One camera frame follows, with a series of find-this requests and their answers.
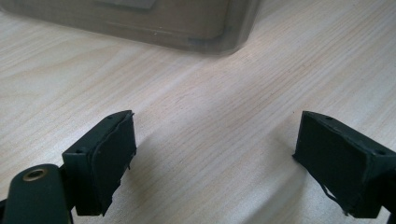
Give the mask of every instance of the wooden table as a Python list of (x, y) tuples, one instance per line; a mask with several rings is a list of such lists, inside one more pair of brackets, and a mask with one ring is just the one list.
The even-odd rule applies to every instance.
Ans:
[(267, 0), (213, 57), (0, 13), (0, 198), (132, 109), (138, 152), (105, 217), (76, 223), (385, 223), (345, 217), (296, 163), (303, 110), (396, 148), (396, 1)]

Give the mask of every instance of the table surface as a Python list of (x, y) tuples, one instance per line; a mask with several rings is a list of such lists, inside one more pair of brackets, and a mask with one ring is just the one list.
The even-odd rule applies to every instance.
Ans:
[(18, 172), (132, 109), (138, 151), (76, 223), (385, 223), (345, 217), (296, 163), (303, 110), (396, 148), (396, 1), (267, 0), (213, 57), (0, 13), (0, 198)]

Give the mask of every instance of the light wood grain surface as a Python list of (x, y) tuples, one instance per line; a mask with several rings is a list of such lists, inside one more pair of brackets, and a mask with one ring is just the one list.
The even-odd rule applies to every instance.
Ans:
[(385, 223), (345, 217), (297, 164), (303, 110), (396, 149), (396, 1), (267, 0), (213, 57), (0, 12), (0, 198), (108, 114), (136, 157), (105, 217), (76, 223)]

